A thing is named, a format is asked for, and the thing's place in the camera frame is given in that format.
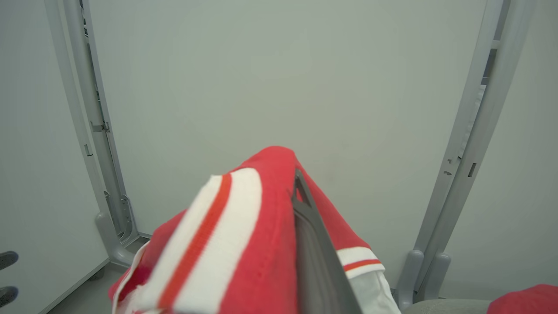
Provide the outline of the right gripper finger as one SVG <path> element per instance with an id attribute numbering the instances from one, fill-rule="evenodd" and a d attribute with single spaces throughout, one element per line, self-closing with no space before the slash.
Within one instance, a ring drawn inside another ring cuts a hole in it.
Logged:
<path id="1" fill-rule="evenodd" d="M 361 307 L 300 169 L 295 170 L 293 186 L 299 312 L 360 314 Z"/>

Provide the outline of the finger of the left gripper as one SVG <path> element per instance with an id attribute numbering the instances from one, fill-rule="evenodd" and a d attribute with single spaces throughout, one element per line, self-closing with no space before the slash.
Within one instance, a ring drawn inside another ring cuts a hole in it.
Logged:
<path id="1" fill-rule="evenodd" d="M 19 259 L 18 253 L 14 251 L 7 251 L 0 253 L 0 270 L 4 270 L 9 266 L 15 264 Z"/>
<path id="2" fill-rule="evenodd" d="M 7 286 L 0 288 L 0 308 L 14 302 L 19 294 L 18 288 Z"/>

